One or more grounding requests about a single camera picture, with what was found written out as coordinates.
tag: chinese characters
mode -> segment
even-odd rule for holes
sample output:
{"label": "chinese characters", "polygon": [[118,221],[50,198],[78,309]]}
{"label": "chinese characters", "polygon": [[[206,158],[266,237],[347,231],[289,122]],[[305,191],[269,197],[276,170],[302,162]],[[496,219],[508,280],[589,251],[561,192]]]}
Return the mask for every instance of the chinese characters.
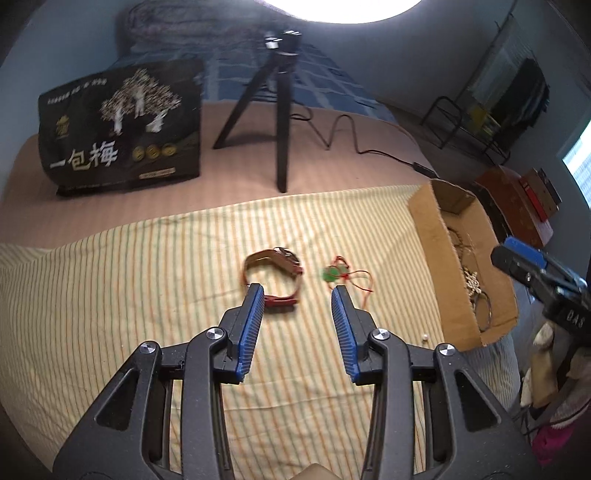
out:
{"label": "chinese characters", "polygon": [[96,143],[94,143],[88,162],[84,151],[78,152],[76,149],[72,149],[72,154],[68,160],[51,163],[49,168],[65,167],[66,163],[72,165],[74,171],[88,170],[93,164],[98,167],[99,163],[104,163],[106,167],[109,167],[111,163],[117,160],[117,153],[119,153],[119,150],[115,150],[115,141],[103,142],[100,147],[97,147]]}
{"label": "chinese characters", "polygon": [[67,98],[69,98],[70,95],[74,95],[75,93],[78,93],[83,88],[88,88],[89,86],[95,86],[95,85],[106,85],[106,84],[107,84],[107,79],[89,80],[88,82],[84,82],[84,84],[78,85],[77,87],[73,88],[69,92],[66,92],[66,93],[60,95],[59,97],[53,97],[53,98],[48,99],[47,105],[53,105],[54,103],[62,102],[64,100],[66,100]]}

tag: tree illustration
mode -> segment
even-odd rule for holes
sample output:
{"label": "tree illustration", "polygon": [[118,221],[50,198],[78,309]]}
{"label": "tree illustration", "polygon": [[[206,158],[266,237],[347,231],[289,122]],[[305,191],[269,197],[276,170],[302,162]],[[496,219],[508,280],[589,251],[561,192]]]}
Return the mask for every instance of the tree illustration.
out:
{"label": "tree illustration", "polygon": [[100,107],[102,119],[115,123],[114,130],[117,135],[121,135],[123,128],[123,116],[131,113],[134,109],[134,103],[123,90],[117,90],[109,100],[105,100]]}
{"label": "tree illustration", "polygon": [[103,102],[100,112],[103,120],[114,122],[117,135],[121,135],[123,116],[131,112],[134,112],[135,118],[146,114],[155,115],[154,120],[146,126],[146,131],[160,132],[168,111],[180,103],[180,97],[169,86],[160,85],[146,69],[138,69],[132,77],[124,80],[121,88],[109,100]]}
{"label": "tree illustration", "polygon": [[156,86],[155,89],[150,91],[145,97],[146,113],[153,113],[156,115],[154,120],[146,125],[146,131],[160,132],[160,130],[162,130],[164,117],[168,111],[178,107],[180,104],[180,97],[171,92],[168,85]]}

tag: cardboard box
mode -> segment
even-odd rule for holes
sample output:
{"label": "cardboard box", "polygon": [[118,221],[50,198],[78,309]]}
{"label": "cardboard box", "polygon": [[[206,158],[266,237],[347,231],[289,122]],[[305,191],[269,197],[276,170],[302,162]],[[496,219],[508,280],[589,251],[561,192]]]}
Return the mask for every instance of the cardboard box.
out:
{"label": "cardboard box", "polygon": [[550,181],[550,179],[546,175],[546,172],[544,171],[543,168],[538,170],[538,177],[540,177],[542,179],[542,181],[544,182],[544,185],[546,185],[546,189],[548,190],[550,196],[554,200],[554,203],[556,204],[556,206],[560,206],[560,204],[562,203],[562,199],[560,198],[560,195],[558,195],[558,192],[554,188],[554,185],[552,185],[552,182]]}
{"label": "cardboard box", "polygon": [[552,194],[548,191],[548,188],[534,168],[523,175],[522,178],[525,179],[530,188],[534,191],[535,196],[538,197],[538,200],[548,217],[551,217],[558,212],[558,205],[556,205]]}
{"label": "cardboard box", "polygon": [[[408,201],[433,287],[441,328],[446,342],[461,351],[496,342],[517,324],[518,309],[511,279],[491,263],[492,249],[498,244],[491,223],[477,198],[467,190],[443,180],[432,180]],[[480,300],[475,316],[466,289],[462,264],[454,247],[457,239],[448,227],[460,233],[465,250],[463,266],[478,273],[483,290],[492,303],[491,326],[488,307]]]}

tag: brown leather watch strap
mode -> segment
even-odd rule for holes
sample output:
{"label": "brown leather watch strap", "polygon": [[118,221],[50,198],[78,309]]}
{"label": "brown leather watch strap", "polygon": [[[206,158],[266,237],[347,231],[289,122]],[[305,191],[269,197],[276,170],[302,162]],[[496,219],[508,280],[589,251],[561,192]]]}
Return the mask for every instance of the brown leather watch strap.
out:
{"label": "brown leather watch strap", "polygon": [[273,295],[265,295],[265,307],[288,307],[293,306],[298,302],[298,293],[300,292],[302,276],[304,269],[300,264],[300,260],[296,255],[283,247],[275,247],[273,249],[261,250],[246,257],[244,266],[242,268],[242,284],[249,285],[246,277],[248,269],[255,265],[273,265],[274,267],[283,270],[288,275],[295,279],[295,290],[287,297],[275,297]]}

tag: gold coin logo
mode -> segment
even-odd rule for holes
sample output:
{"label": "gold coin logo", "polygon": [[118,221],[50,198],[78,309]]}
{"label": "gold coin logo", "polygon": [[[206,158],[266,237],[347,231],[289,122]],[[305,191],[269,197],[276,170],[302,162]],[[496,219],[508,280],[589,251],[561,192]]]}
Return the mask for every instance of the gold coin logo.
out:
{"label": "gold coin logo", "polygon": [[158,158],[160,156],[160,149],[158,148],[158,145],[150,145],[148,148],[146,148],[146,155],[151,160]]}
{"label": "gold coin logo", "polygon": [[177,147],[172,143],[165,143],[162,147],[162,155],[172,157],[177,152]]}
{"label": "gold coin logo", "polygon": [[56,122],[56,135],[57,138],[63,138],[68,136],[68,127],[70,125],[70,119],[67,115],[63,115]]}
{"label": "gold coin logo", "polygon": [[135,161],[140,161],[144,158],[145,152],[143,147],[135,147],[134,151],[132,152]]}

